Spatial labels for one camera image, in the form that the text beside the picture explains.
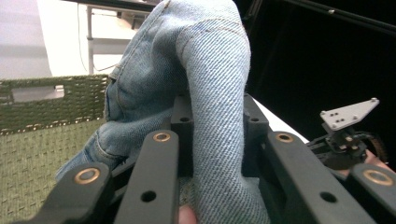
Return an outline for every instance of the denim fabric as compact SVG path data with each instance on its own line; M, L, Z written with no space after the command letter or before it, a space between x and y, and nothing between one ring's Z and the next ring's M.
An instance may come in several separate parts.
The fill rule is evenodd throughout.
M110 75L107 123L58 172L100 161L135 161L145 135L190 89L193 179L181 181L200 223L268 223L257 183L241 175L248 39L231 0L163 1L151 12Z

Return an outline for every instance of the green woven basket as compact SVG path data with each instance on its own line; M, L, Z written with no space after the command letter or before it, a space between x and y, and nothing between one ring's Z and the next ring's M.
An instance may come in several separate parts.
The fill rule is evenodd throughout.
M35 215L55 185L57 169L104 123L106 79L0 80L0 223ZM29 100L35 98L30 91L48 87L63 97Z

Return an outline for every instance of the floor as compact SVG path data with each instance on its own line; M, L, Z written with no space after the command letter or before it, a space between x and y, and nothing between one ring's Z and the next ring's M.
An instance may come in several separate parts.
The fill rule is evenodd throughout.
M94 9L92 35L131 39L131 18ZM0 7L0 78L88 74L86 6L53 0L3 1ZM112 71L119 54L94 55L94 73Z

